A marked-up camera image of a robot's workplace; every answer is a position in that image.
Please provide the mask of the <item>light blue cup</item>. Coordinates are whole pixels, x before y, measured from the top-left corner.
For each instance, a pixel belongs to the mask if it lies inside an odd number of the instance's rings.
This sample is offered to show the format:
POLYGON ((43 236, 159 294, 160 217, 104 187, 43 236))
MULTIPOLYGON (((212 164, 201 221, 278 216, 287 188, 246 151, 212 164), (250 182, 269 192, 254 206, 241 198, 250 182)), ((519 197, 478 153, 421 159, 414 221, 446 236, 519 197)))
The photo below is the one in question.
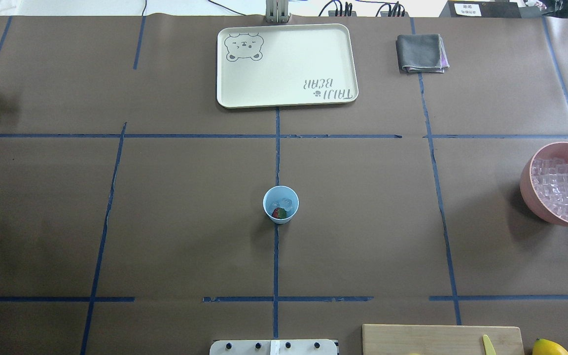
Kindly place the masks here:
POLYGON ((289 188, 288 186, 274 186, 273 188, 269 189, 262 200, 262 207, 266 215, 276 224, 286 224, 290 221, 293 216, 297 213, 299 207, 299 199, 297 193, 293 191, 293 189, 289 188), (288 198, 293 201, 294 207, 289 211, 288 218, 286 219, 275 219, 271 217, 271 212, 274 209, 270 208, 270 204, 273 201, 281 200, 282 198, 288 198))

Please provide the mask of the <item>small strawberry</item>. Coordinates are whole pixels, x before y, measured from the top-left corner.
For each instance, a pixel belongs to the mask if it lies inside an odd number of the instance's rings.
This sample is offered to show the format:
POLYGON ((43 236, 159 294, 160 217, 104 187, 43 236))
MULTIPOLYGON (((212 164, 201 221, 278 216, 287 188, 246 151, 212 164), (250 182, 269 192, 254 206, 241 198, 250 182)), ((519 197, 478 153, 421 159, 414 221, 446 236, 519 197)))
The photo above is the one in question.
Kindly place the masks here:
POLYGON ((287 214, 286 209, 284 209, 282 207, 276 207, 271 212, 271 217, 275 218, 275 219, 286 219, 286 218, 288 218, 288 214, 287 214))

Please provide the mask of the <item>ice cubes pile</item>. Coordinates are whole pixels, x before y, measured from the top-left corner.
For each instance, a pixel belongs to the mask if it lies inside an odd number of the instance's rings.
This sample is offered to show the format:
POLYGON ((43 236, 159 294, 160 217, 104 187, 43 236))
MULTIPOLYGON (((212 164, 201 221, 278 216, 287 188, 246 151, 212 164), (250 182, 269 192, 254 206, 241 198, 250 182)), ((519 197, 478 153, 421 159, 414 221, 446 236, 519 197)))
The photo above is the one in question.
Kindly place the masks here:
POLYGON ((551 212, 568 221, 568 162, 560 157, 536 159, 530 173, 539 199, 551 212))

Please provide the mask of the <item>cream bear tray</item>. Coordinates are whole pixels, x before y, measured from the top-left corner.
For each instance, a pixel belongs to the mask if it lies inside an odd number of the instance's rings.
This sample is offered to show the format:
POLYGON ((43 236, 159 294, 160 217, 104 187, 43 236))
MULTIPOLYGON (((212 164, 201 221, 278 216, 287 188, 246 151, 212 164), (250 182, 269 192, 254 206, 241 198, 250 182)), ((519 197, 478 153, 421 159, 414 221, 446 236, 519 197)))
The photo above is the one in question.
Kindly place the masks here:
POLYGON ((225 108, 346 104, 359 94, 350 32, 340 23, 225 28, 216 65, 225 108))

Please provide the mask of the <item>wooden cutting board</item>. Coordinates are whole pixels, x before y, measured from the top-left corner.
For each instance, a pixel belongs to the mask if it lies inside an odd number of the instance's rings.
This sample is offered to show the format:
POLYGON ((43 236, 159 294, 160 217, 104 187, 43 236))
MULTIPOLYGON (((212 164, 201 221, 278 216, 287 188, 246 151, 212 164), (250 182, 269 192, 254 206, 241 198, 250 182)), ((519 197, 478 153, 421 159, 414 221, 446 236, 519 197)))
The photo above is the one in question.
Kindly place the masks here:
POLYGON ((521 331, 512 326, 361 326, 365 355, 484 355, 483 335, 498 355, 523 355, 521 331))

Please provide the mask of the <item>grey folded cloth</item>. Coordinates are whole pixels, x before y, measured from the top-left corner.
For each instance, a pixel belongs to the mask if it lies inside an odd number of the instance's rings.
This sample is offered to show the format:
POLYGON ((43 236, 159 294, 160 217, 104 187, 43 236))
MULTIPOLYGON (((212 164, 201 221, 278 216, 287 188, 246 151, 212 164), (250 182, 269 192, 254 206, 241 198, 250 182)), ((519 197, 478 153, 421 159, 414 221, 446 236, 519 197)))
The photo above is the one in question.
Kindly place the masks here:
POLYGON ((450 67, 440 34, 399 35, 396 39, 397 62, 407 73, 444 73, 450 67))

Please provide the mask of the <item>black box white label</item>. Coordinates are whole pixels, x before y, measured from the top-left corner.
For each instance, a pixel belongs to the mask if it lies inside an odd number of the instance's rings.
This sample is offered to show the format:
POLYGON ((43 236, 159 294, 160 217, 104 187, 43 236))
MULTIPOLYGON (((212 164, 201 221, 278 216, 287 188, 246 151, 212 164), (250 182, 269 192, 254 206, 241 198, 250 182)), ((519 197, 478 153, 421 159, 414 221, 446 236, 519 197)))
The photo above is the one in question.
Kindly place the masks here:
POLYGON ((447 0, 440 18, 522 18, 518 3, 486 0, 447 0))

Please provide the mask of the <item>pink bowl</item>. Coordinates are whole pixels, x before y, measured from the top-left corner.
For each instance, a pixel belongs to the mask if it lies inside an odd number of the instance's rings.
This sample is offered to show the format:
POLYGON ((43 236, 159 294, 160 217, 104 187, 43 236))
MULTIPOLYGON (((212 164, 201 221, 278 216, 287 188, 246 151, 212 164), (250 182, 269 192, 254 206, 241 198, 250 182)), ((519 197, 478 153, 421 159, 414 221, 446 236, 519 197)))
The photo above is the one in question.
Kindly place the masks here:
POLYGON ((525 204, 527 204, 534 215, 550 224, 568 227, 568 221, 565 218, 558 216, 555 212, 548 209, 547 202, 539 198, 538 192, 532 187, 531 182, 532 164, 538 159, 552 159, 555 157, 562 157, 568 162, 568 142, 550 143, 539 149, 523 168, 519 188, 525 204))

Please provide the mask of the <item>yellow lemon far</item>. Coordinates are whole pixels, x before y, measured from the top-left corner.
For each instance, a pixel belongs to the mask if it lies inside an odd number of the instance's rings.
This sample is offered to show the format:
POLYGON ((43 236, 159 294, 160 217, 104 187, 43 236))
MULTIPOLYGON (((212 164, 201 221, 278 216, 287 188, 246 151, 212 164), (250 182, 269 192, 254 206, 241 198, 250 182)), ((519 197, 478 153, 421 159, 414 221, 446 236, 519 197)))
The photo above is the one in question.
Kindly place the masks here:
POLYGON ((568 350, 557 342, 538 338, 533 344, 532 355, 568 355, 568 350))

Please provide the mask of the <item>aluminium frame post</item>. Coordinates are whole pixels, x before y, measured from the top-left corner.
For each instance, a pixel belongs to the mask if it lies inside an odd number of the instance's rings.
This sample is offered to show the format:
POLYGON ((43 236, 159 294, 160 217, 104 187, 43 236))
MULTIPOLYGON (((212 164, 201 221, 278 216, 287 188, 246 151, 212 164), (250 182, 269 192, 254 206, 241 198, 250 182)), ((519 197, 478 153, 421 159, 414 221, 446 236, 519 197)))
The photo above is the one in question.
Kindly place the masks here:
POLYGON ((288 23, 290 20, 289 0, 266 0, 265 20, 267 23, 288 23))

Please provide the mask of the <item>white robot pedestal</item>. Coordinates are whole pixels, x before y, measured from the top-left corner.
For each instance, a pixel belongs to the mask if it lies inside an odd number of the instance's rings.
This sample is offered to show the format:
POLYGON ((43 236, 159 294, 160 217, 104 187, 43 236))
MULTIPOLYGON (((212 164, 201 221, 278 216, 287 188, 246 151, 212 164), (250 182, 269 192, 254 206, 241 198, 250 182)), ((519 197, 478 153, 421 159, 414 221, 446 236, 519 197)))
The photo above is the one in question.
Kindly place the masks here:
POLYGON ((219 340, 210 355, 338 355, 338 342, 331 339, 219 340))

